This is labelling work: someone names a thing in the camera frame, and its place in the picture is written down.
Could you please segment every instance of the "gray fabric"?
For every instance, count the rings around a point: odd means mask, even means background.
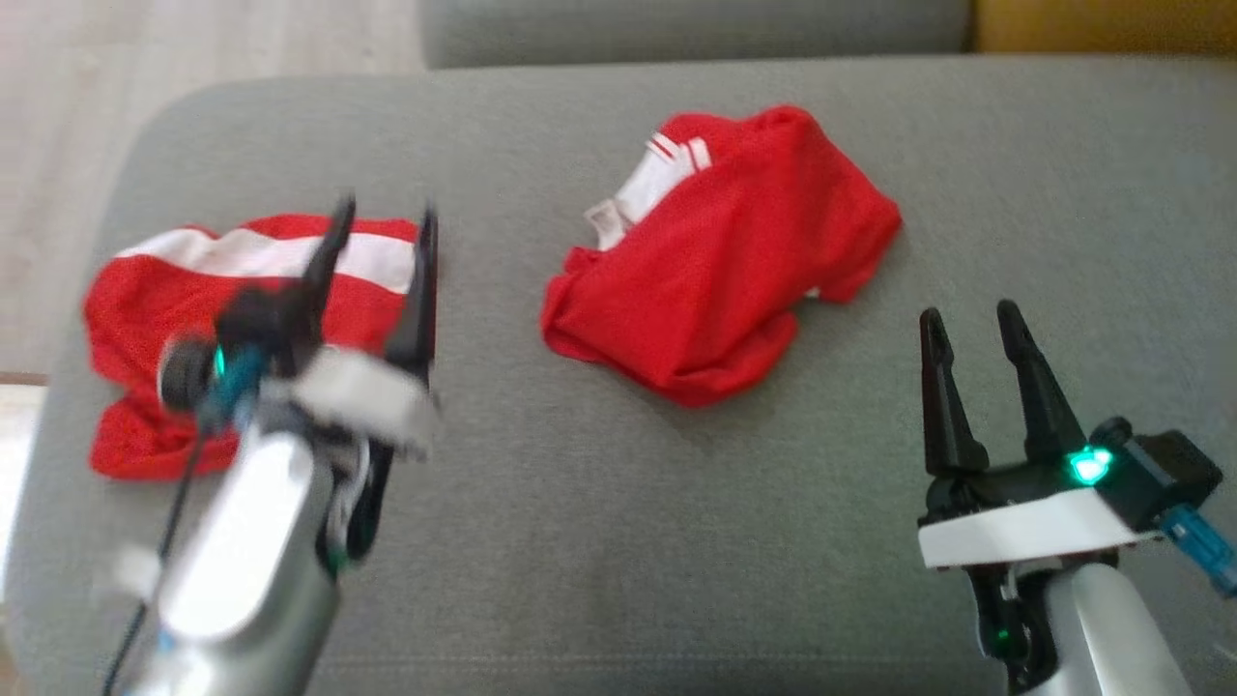
[[[905,226],[849,305],[746,396],[683,410],[552,355],[547,278],[581,211],[670,112],[810,109]],[[1233,435],[1237,67],[1150,59],[840,59],[254,82],[157,117],[101,260],[184,223],[442,213],[444,428],[395,472],[313,694],[999,694],[965,577],[923,569],[917,316],[936,304],[993,459],[1021,451],[995,305],[1017,298],[1087,428]],[[85,694],[127,616],[92,579],[153,545],[169,488],[85,465],[114,392],[82,328],[52,378],[9,571],[36,694]],[[194,509],[212,485],[194,494]],[[1207,513],[1237,538],[1237,486]],[[1200,695],[1232,694],[1231,608],[1168,545],[1123,567]]]
[[[421,0],[432,68],[956,53],[969,0]]]

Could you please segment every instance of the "folded red garment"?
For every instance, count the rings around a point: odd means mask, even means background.
[[[546,342],[684,407],[760,382],[795,335],[790,305],[850,300],[902,224],[795,106],[672,117],[589,218],[600,248],[571,248],[550,279]]]
[[[126,394],[104,412],[90,466],[126,480],[181,476],[194,438],[193,423],[166,413],[156,392],[158,363],[169,337],[214,335],[215,314],[240,287],[267,287],[297,277],[327,231],[328,218],[276,215],[219,236],[182,227],[118,253],[99,271],[83,307],[95,372]],[[407,220],[356,220],[335,268],[323,315],[328,342],[377,352],[412,278]],[[207,443],[199,473],[225,469],[236,438]]]

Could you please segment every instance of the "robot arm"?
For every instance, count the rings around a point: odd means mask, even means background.
[[[397,454],[423,459],[437,409],[437,219],[427,210],[412,286],[382,360],[324,346],[345,198],[304,276],[242,289],[216,319],[218,345],[181,341],[160,371],[168,408],[199,430],[241,431],[236,459],[150,609],[160,648],[134,696],[302,694],[340,601],[339,575],[369,554]]]
[[[966,571],[980,650],[1004,664],[1011,694],[1190,694],[1116,570],[1117,549],[1163,533],[1223,597],[1237,596],[1232,550],[1194,512],[1222,473],[1176,431],[1136,436],[1115,418],[1085,438],[1017,304],[1002,300],[997,315],[1027,425],[1025,461],[999,469],[971,434],[940,313],[919,320],[933,477],[919,519],[924,564]]]

